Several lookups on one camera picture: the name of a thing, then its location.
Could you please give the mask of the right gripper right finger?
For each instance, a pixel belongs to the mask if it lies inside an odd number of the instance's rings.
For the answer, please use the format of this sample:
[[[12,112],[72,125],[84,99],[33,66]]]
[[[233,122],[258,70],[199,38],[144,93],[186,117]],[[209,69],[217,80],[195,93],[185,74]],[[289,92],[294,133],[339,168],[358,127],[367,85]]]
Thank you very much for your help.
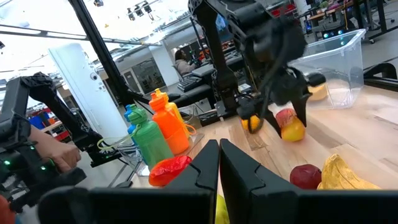
[[[304,190],[220,141],[231,224],[398,224],[398,190]]]

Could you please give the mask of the small red yellow toy mango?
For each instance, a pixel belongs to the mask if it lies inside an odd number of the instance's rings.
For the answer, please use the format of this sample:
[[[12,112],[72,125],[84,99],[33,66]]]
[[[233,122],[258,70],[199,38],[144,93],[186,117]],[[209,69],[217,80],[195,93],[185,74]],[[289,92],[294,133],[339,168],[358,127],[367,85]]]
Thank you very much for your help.
[[[281,138],[285,141],[301,141],[305,137],[305,126],[292,108],[280,110],[275,116],[280,127]]]

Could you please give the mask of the yellow toy mango half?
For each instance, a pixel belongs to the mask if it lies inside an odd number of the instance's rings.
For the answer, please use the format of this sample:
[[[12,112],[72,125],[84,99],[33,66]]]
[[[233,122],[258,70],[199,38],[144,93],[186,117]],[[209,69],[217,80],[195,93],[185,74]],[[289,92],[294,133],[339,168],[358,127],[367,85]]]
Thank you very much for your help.
[[[252,115],[250,119],[242,119],[241,124],[243,129],[249,131],[250,129],[253,131],[255,130],[261,123],[261,120],[258,116]]]

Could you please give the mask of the orange yellow toy mango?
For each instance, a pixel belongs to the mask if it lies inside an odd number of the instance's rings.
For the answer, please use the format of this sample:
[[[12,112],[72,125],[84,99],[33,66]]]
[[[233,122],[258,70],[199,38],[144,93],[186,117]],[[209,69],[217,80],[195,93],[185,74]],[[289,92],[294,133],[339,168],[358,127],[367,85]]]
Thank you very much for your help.
[[[309,86],[308,90],[312,94],[311,97],[308,99],[309,101],[320,101],[328,96],[326,83],[318,86]]]

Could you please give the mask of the large red yellow toy mango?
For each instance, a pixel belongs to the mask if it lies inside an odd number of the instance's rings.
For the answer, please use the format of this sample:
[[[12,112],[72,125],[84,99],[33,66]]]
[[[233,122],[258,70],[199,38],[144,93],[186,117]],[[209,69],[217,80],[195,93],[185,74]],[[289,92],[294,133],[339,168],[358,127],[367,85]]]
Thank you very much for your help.
[[[189,156],[176,156],[158,162],[150,171],[149,184],[154,187],[163,187],[178,176],[188,165],[192,158]]]

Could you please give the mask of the small dark red toy plum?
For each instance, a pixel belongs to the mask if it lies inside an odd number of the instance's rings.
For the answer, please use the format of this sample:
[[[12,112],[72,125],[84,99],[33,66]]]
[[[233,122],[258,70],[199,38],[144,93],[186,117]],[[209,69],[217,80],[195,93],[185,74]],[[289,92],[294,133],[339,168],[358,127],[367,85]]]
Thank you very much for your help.
[[[290,172],[290,183],[301,189],[316,190],[321,181],[321,170],[311,164],[296,166]]]

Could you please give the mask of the yellow green toy pear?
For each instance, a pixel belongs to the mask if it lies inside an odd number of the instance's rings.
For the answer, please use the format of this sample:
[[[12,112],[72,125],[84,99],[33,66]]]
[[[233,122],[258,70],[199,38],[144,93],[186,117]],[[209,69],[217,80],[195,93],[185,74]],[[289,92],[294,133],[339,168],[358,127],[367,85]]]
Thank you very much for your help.
[[[215,224],[230,224],[226,202],[221,195],[216,199]]]

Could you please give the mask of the green plastic water bottle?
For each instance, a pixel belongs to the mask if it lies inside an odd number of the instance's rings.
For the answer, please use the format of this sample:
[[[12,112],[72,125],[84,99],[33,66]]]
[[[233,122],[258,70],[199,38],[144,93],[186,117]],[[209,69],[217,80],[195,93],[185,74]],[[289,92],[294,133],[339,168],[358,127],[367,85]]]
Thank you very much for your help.
[[[159,125],[148,118],[144,109],[132,104],[130,122],[136,125],[131,135],[120,138],[103,138],[96,145],[103,150],[115,148],[128,139],[133,138],[138,144],[139,150],[149,171],[160,161],[173,158],[173,153],[167,144]]]

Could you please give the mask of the mustard yellow toy fruit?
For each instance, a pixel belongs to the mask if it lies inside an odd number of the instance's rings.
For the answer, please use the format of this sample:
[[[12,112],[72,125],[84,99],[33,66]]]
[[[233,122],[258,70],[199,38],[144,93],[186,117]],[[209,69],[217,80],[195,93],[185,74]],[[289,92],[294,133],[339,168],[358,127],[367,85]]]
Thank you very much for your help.
[[[322,180],[317,190],[380,190],[377,185],[358,177],[338,155],[331,155],[324,163]]]

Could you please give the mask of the orange plastic water bottle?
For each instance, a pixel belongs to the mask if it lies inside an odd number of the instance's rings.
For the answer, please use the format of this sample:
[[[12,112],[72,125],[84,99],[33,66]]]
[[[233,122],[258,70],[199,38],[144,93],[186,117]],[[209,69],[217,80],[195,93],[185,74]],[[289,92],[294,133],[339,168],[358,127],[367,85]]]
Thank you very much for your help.
[[[186,151],[190,143],[185,125],[178,119],[175,111],[167,107],[168,103],[164,96],[151,93],[149,105],[154,110],[152,119],[159,125],[172,153],[178,155]]]

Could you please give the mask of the blue plastic water bottle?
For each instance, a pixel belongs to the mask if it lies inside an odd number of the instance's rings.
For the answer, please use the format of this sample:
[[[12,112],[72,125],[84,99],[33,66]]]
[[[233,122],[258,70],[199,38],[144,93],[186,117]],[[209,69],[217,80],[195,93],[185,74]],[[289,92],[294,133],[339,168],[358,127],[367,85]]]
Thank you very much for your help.
[[[129,123],[129,127],[128,127],[128,129],[127,129],[127,133],[128,133],[129,135],[131,135],[132,132],[133,132],[133,131],[135,130],[135,128],[136,128],[136,125],[135,125],[135,124],[132,124],[132,123],[130,122],[130,119],[129,119],[129,115],[132,113],[132,105],[127,105],[127,106],[125,106],[125,109],[126,109],[126,112],[124,113],[124,117],[125,117],[126,121]]]

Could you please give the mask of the large clear plastic bin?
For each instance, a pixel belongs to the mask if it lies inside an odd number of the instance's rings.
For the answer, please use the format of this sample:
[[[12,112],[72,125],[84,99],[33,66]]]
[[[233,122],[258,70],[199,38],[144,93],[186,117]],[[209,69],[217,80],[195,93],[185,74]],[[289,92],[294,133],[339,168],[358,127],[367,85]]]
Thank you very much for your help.
[[[311,43],[303,57],[290,62],[305,76],[321,73],[326,78],[328,96],[309,101],[311,109],[343,109],[351,107],[364,86],[361,41],[366,30],[358,29],[329,39]]]

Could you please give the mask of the black office desk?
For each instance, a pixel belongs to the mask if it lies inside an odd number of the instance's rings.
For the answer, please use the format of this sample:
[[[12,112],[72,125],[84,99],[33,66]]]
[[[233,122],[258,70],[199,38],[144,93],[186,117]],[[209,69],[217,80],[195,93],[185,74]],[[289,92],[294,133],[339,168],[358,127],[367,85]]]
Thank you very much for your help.
[[[192,105],[200,100],[207,99],[211,109],[215,108],[216,99],[212,88],[209,85],[201,85],[190,91],[183,92],[177,88],[177,84],[170,85],[166,88],[167,94],[180,95],[179,98],[172,100],[178,107]]]

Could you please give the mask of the black keyboard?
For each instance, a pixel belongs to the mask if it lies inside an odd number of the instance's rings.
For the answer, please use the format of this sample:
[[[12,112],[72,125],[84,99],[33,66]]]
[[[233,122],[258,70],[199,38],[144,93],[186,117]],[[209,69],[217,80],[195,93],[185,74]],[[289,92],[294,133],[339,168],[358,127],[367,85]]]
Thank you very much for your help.
[[[179,84],[177,85],[177,88],[185,93],[194,88],[201,86],[202,84],[204,84],[202,78],[192,76],[184,78],[182,81],[180,81]]]

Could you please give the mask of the person's hand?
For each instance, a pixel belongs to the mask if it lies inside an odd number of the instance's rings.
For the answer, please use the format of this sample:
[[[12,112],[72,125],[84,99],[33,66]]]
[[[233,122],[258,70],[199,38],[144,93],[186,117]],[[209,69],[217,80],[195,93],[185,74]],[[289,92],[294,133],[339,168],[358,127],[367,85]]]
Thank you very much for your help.
[[[61,172],[75,168],[81,160],[80,150],[74,144],[58,141],[51,142],[44,147],[43,154],[51,158]]]

